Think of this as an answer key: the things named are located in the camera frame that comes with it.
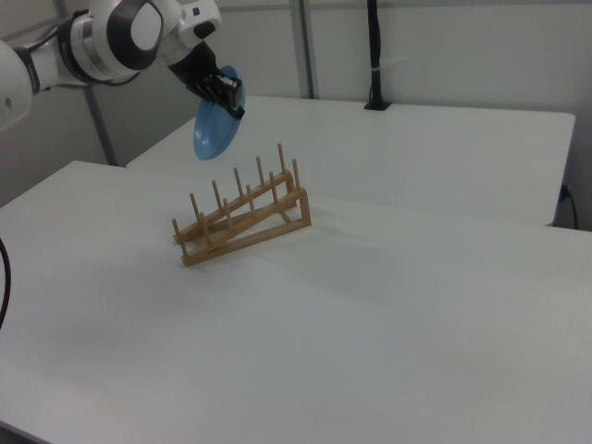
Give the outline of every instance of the wooden peg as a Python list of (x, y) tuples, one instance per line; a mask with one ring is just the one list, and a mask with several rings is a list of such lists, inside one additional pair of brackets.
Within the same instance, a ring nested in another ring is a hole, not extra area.
[(183, 257), (187, 257), (187, 247), (185, 246), (185, 242), (181, 243), (181, 250), (183, 251)]
[(259, 180), (261, 185), (265, 185), (265, 179), (263, 177), (263, 167), (261, 166), (261, 157), (257, 156), (257, 169), (259, 170)]
[(234, 168), (234, 178), (237, 180), (237, 187), (239, 187), (239, 196), (242, 197), (241, 176), (239, 176), (238, 168)]
[(177, 225), (177, 219), (173, 219), (173, 227), (175, 228), (175, 234), (179, 235), (179, 225)]
[(253, 202), (253, 195), (251, 194), (251, 185), (247, 185), (247, 197), (249, 197), (249, 205), (251, 206), (251, 214), (255, 215), (255, 203)]
[(278, 203), (278, 191), (276, 190), (276, 181), (274, 173), (269, 173), (269, 183), (271, 183), (271, 192), (274, 194), (274, 204)]
[(232, 216), (230, 215), (230, 209), (228, 208), (228, 200), (224, 199), (224, 211), (226, 213), (226, 219), (228, 221), (228, 227), (232, 228)]
[(279, 163), (281, 164), (281, 172), (286, 172), (286, 162), (284, 162), (284, 150), (281, 146), (281, 143), (277, 144), (277, 150), (279, 151)]
[(218, 192), (218, 185), (215, 180), (212, 180), (212, 186), (214, 187), (214, 194), (216, 195), (216, 202), (218, 204), (218, 210), (222, 209), (222, 202), (220, 201), (220, 193)]
[(292, 159), (292, 166), (294, 167), (294, 180), (296, 180), (296, 190), (300, 189), (300, 177), (298, 176), (298, 164), (296, 159)]
[(200, 220), (200, 226), (203, 229), (203, 235), (205, 236), (205, 241), (207, 243), (212, 243), (212, 240), (210, 239), (210, 231), (207, 227), (207, 221), (205, 220), (205, 214), (200, 213), (200, 215), (198, 216), (198, 219)]
[(189, 196), (191, 197), (191, 205), (193, 205), (193, 212), (195, 213), (195, 218), (197, 220), (200, 220), (200, 212), (197, 209), (197, 203), (195, 202), (195, 196), (193, 195), (193, 193), (191, 193)]

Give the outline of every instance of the white table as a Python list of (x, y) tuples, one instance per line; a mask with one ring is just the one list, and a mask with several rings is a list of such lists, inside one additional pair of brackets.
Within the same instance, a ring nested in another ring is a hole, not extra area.
[(207, 188), (74, 163), (0, 209), (0, 420), (61, 444), (592, 436), (588, 233), (311, 196), (311, 228), (185, 268), (170, 218)]
[[(193, 152), (193, 122), (128, 167), (232, 181), (283, 142), (319, 196), (543, 226), (555, 216), (574, 116), (492, 109), (247, 97), (218, 158)], [(273, 167), (277, 161), (273, 157)]]

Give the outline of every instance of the cable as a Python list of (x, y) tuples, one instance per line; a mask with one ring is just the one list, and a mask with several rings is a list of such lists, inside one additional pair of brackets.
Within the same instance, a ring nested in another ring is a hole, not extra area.
[(6, 317), (6, 310), (8, 310), (8, 301), (10, 300), (10, 261), (8, 260), (8, 252), (6, 247), (0, 238), (0, 253), (2, 254), (2, 262), (4, 262), (4, 298), (2, 299), (2, 308), (0, 308), (0, 328), (4, 324), (4, 318)]
[(54, 37), (57, 36), (57, 27), (54, 28), (53, 31), (49, 32), (45, 37), (43, 37), (39, 42), (32, 44), (27, 49), (30, 53), (35, 51), (36, 49), (42, 47), (44, 44), (52, 40)]
[(572, 210), (573, 210), (573, 229), (578, 229), (577, 227), (577, 210), (575, 209), (575, 201), (572, 193), (567, 190), (565, 193), (565, 197), (569, 198), (570, 202), (572, 203)]
[(127, 80), (120, 81), (119, 83), (112, 83), (110, 81), (106, 81), (106, 82), (103, 82), (103, 85), (107, 85), (107, 86), (123, 86), (123, 85), (127, 85), (132, 80), (136, 80), (140, 74), (141, 74), (140, 72), (136, 72), (133, 76), (131, 76)]

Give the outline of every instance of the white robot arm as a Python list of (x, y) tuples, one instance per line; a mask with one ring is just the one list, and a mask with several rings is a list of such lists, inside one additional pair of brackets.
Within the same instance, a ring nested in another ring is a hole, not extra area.
[(191, 92), (240, 119), (242, 85), (216, 66), (205, 39), (220, 28), (214, 0), (91, 0), (38, 43), (0, 41), (0, 130), (24, 117), (34, 94), (52, 86), (133, 80), (155, 60)]

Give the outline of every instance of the blue dish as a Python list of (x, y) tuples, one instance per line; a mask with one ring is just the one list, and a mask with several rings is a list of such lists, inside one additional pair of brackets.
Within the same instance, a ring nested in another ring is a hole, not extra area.
[[(242, 80), (242, 75), (234, 67), (223, 67), (222, 72), (227, 77), (236, 77)], [(242, 100), (240, 106), (245, 105), (245, 88), (242, 84)], [(213, 159), (224, 153), (228, 148), (241, 121), (232, 117), (222, 106), (214, 105), (202, 100), (195, 117), (193, 131), (193, 147), (197, 157), (202, 160)]]

